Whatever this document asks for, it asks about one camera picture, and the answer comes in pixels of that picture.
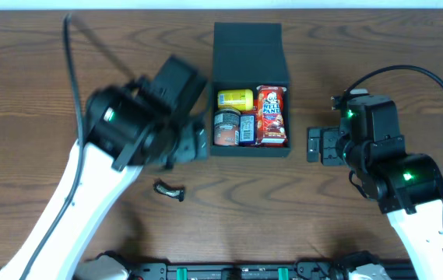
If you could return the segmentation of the yellow round container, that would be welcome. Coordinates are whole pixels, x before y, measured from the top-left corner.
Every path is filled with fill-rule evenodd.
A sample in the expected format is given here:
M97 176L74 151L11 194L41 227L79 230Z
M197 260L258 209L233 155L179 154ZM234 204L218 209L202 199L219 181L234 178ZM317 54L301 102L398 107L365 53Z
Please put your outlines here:
M239 111L252 110L254 96L250 89L229 89L217 93L217 106L219 108L234 108Z

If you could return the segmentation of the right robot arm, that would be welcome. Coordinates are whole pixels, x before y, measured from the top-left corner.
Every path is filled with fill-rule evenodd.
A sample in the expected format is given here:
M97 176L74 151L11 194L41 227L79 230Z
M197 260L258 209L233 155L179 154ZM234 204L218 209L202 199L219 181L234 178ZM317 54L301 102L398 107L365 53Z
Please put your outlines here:
M443 279L443 176L425 154L409 154L395 103L353 96L339 125L308 128L308 162L347 166L360 194L376 201L420 279Z

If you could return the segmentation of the blue Eclipse gum pack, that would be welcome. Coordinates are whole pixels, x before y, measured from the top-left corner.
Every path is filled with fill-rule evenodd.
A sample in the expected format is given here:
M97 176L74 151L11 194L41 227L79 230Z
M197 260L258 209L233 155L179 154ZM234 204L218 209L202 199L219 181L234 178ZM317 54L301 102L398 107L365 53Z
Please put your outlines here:
M240 117L239 145L254 145L256 141L257 121L254 114L243 114Z

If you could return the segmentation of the dark candy bar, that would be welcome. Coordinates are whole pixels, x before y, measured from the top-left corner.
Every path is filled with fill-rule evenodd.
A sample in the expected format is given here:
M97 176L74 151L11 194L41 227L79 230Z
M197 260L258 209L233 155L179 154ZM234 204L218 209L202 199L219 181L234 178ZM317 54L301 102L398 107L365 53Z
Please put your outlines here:
M155 180L153 183L153 189L156 193L165 195L169 198L173 198L182 202L185 199L185 187L172 187L162 180Z

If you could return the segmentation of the red Pringles can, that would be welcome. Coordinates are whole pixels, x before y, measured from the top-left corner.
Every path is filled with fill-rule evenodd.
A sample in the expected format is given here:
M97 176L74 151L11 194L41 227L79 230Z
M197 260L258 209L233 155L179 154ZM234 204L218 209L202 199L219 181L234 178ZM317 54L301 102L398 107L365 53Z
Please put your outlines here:
M214 115L213 143L221 146L239 145L241 113L232 108L218 110Z

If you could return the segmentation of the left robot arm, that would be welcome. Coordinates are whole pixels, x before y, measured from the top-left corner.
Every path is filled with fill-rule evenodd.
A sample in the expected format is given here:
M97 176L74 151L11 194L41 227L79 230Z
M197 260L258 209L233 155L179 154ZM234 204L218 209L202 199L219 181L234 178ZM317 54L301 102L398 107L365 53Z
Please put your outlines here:
M0 279L70 279L104 217L144 166L170 169L205 159L203 116L191 109L206 83L173 56L152 79L95 91L59 185Z

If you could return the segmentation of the black gift box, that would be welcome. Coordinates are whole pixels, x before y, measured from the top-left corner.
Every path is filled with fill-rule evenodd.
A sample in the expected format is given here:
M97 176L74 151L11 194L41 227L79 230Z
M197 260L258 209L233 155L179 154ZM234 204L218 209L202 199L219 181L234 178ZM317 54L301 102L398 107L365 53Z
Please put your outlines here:
M214 145L214 129L210 143L211 156L277 157L290 154L290 73L283 50L280 23L214 23L213 75L211 102L213 115L217 111L217 93L225 89L251 89L257 86L284 86L283 121L287 143L283 147Z

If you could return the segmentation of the red Hello Panda box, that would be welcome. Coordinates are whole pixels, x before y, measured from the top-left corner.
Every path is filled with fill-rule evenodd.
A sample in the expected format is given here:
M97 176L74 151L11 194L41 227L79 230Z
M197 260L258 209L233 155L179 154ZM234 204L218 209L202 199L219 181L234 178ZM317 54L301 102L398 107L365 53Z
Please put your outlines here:
M287 91L282 86L258 86L256 145L280 145L287 141L283 119L283 96Z

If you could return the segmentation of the red Hacks candy bag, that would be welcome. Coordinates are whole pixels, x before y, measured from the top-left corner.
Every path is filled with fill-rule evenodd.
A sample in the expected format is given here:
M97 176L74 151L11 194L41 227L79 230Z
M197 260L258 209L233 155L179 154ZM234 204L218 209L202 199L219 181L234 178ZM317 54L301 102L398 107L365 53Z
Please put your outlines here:
M257 121L255 122L255 144L242 146L284 147L287 142L287 134L282 114L263 114L261 110L246 111L241 115L243 114L254 114Z

